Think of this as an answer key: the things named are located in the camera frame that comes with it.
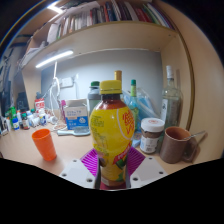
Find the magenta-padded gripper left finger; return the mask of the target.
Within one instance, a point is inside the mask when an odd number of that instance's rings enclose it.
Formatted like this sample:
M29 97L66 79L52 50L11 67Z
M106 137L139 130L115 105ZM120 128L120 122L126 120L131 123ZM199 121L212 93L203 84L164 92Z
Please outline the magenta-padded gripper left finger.
M73 159L60 173L60 177L84 188L100 188L100 165L95 149L80 159Z

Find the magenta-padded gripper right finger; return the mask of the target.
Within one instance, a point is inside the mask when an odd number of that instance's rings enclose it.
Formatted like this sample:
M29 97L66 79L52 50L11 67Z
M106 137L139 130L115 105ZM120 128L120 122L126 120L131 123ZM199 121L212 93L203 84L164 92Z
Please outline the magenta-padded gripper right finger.
M135 148L131 148L126 162L126 187L140 188L167 175L153 156L145 157Z

